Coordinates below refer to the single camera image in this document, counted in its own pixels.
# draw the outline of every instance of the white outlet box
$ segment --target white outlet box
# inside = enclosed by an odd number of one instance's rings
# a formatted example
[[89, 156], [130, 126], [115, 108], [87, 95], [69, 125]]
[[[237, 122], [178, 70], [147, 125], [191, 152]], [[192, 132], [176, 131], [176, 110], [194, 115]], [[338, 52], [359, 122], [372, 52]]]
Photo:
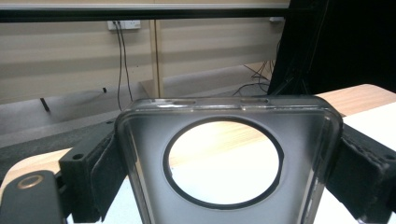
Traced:
[[119, 29], [121, 28], [122, 30], [140, 29], [140, 21], [108, 21], [108, 30], [117, 30], [115, 23], [119, 26]]

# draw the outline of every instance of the table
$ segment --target table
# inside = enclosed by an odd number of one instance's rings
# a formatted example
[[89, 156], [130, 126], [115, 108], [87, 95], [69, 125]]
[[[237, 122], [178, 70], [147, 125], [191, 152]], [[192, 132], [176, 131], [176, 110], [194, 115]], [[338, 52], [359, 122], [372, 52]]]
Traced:
[[[346, 88], [338, 91], [330, 91], [325, 92], [318, 95], [323, 99], [327, 100], [331, 105], [333, 105], [341, 114], [346, 116], [345, 120], [348, 120], [348, 117], [351, 115], [358, 114], [359, 112], [369, 111], [373, 108], [382, 106], [382, 105], [389, 105], [392, 103], [396, 103], [396, 94], [390, 91], [383, 90], [377, 86], [373, 85], [360, 85], [356, 87]], [[0, 196], [3, 192], [4, 187], [9, 183], [12, 179], [29, 173], [36, 170], [51, 170], [54, 173], [57, 173], [59, 169], [58, 160], [64, 155], [69, 149], [64, 149], [60, 151], [55, 151], [43, 155], [33, 156], [31, 158], [25, 159], [23, 161], [18, 162], [15, 164], [7, 173], [5, 180], [3, 182], [2, 188], [0, 188]], [[329, 200], [329, 197], [332, 197], [329, 192], [325, 190], [323, 198]], [[318, 217], [316, 223], [323, 223], [318, 222], [318, 218], [321, 220], [326, 220], [326, 216], [323, 217], [323, 213], [321, 212], [321, 207], [318, 210]]]

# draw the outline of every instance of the wooden surface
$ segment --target wooden surface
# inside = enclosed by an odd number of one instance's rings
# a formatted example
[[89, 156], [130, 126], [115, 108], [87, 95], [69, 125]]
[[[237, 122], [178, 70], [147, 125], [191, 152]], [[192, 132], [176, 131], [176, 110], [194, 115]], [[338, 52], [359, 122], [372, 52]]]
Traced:
[[[340, 113], [346, 116], [396, 102], [395, 93], [386, 91], [373, 85], [360, 85], [339, 91], [322, 93], [318, 96], [328, 101]], [[59, 171], [58, 160], [68, 150], [69, 149], [64, 149], [33, 156], [15, 164], [8, 171], [4, 179], [2, 188], [0, 188], [0, 196], [2, 195], [3, 189], [7, 183], [18, 176], [43, 169], [57, 173]]]

